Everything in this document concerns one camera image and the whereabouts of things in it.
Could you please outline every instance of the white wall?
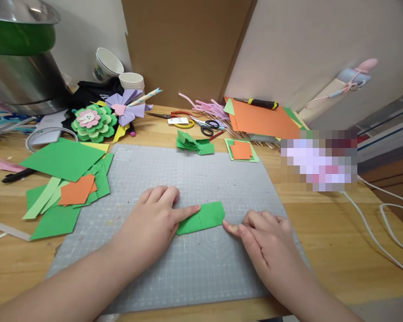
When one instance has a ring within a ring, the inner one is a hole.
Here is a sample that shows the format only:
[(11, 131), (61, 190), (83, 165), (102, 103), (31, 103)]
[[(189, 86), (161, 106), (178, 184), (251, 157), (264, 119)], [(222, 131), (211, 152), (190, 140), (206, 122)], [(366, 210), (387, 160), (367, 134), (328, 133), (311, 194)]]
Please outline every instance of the white wall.
[(258, 0), (226, 95), (300, 110), (369, 58), (373, 79), (312, 124), (345, 129), (403, 95), (403, 0)]
[(62, 72), (78, 81), (94, 81), (95, 51), (113, 52), (131, 71), (121, 0), (46, 0), (60, 12), (52, 54)]

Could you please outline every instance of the paper flower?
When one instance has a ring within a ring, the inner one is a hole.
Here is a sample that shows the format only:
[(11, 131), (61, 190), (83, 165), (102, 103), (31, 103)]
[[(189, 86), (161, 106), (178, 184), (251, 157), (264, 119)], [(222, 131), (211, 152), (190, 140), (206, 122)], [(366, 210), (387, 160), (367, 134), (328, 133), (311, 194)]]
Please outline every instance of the paper flower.
[(81, 127), (92, 128), (99, 123), (100, 115), (95, 110), (85, 110), (76, 120)]
[(72, 129), (77, 132), (78, 138), (82, 141), (91, 140), (94, 143), (100, 143), (105, 137), (115, 133), (113, 126), (117, 119), (107, 106), (100, 107), (92, 104), (76, 111), (75, 115), (76, 120), (72, 122)]
[(124, 94), (121, 96), (118, 93), (113, 94), (109, 98), (105, 99), (107, 106), (112, 108), (116, 115), (118, 115), (118, 123), (120, 126), (124, 127), (133, 121), (136, 116), (144, 117), (145, 111), (151, 110), (152, 105), (147, 105), (145, 103), (135, 105), (135, 106), (127, 106), (134, 98), (140, 95), (142, 91), (135, 89), (126, 89)]

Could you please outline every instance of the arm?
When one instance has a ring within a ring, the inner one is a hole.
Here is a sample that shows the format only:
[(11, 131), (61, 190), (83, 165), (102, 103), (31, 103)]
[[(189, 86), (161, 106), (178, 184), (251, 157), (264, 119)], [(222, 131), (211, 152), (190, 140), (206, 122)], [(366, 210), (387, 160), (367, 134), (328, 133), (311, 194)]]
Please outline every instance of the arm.
[(300, 321), (362, 321), (317, 282), (294, 244), (289, 220), (250, 210), (243, 225), (223, 225), (242, 239), (264, 285)]
[(172, 209), (175, 187), (145, 191), (103, 247), (0, 306), (0, 321), (93, 321), (168, 248), (179, 222), (200, 206)]

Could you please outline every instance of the hand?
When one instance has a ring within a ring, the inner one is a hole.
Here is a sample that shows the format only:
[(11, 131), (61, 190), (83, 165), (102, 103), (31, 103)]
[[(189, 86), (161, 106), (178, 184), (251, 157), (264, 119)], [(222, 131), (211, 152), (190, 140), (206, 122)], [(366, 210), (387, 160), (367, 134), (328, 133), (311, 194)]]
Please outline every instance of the hand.
[(294, 244), (288, 219), (250, 210), (243, 225), (224, 221), (223, 226), (242, 239), (258, 276), (283, 305), (294, 301), (296, 293), (313, 280)]
[(200, 210), (200, 206), (173, 209), (180, 192), (174, 186), (146, 190), (111, 243), (119, 256), (128, 256), (136, 276), (151, 266), (168, 248), (179, 223)]

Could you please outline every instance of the green paper flower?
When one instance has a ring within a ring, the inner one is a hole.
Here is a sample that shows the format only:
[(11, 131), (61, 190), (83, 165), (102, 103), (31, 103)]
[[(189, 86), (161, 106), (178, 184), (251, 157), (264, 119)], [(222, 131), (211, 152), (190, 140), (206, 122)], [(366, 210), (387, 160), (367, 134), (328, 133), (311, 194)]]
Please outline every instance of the green paper flower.
[(112, 110), (108, 106), (92, 104), (78, 110), (75, 115), (76, 120), (72, 122), (72, 129), (77, 132), (78, 138), (82, 141), (91, 140), (94, 143), (100, 143), (105, 137), (115, 134), (113, 126), (118, 119), (112, 115)]

